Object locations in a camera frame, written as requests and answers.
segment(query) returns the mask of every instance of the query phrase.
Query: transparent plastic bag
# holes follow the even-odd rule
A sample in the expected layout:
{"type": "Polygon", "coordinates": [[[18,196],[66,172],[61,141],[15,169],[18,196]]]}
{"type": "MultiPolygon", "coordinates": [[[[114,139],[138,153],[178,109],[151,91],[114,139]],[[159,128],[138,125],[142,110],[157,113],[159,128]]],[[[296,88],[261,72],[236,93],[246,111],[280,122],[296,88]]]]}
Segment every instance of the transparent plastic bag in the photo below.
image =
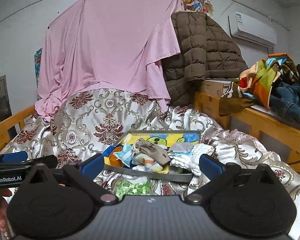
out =
{"type": "Polygon", "coordinates": [[[124,195],[156,195],[152,191],[152,184],[147,176],[119,180],[114,185],[113,193],[118,197],[119,201],[122,200],[124,195]]]}

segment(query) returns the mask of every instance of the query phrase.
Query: round black disc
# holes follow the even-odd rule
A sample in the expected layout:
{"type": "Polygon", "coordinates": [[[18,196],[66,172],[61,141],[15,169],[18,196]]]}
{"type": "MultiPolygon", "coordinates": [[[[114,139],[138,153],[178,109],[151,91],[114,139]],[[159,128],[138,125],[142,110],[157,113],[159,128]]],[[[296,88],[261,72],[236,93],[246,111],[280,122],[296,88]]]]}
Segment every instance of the round black disc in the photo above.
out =
{"type": "Polygon", "coordinates": [[[210,211],[226,230],[250,237],[277,236],[287,232],[295,220],[291,199],[274,194],[273,186],[263,183],[218,193],[211,199],[210,211]]]}
{"type": "Polygon", "coordinates": [[[19,193],[8,206],[9,222],[17,235],[31,239],[69,236],[84,228],[94,212],[91,198],[76,188],[36,183],[19,193]]]}

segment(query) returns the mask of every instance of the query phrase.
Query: cartoon girl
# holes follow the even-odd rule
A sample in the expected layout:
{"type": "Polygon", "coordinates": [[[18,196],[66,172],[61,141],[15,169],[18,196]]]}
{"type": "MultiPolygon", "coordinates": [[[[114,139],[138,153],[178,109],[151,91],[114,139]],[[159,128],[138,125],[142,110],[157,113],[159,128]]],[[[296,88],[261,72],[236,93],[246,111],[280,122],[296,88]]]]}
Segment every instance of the cartoon girl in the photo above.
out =
{"type": "Polygon", "coordinates": [[[193,0],[192,3],[188,3],[187,6],[193,6],[194,7],[194,11],[196,12],[202,12],[203,11],[203,6],[202,4],[200,3],[199,0],[193,0]]]}

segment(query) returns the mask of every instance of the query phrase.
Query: air conditioner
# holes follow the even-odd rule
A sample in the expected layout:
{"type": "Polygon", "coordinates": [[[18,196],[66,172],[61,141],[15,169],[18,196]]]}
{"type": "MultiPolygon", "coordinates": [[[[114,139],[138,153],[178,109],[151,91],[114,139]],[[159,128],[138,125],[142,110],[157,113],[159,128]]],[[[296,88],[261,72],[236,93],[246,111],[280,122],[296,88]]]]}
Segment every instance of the air conditioner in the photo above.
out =
{"type": "Polygon", "coordinates": [[[236,12],[229,15],[231,36],[271,48],[277,44],[274,28],[248,15],[236,12]]]}

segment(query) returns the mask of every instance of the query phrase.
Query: blue jeans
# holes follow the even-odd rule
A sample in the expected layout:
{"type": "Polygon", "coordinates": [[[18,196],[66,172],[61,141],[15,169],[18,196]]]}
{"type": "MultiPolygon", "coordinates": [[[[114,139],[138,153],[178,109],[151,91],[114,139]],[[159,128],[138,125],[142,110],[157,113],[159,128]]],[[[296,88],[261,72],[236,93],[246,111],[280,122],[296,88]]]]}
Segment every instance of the blue jeans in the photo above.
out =
{"type": "Polygon", "coordinates": [[[270,95],[269,106],[281,117],[300,123],[299,84],[280,82],[270,95]]]}

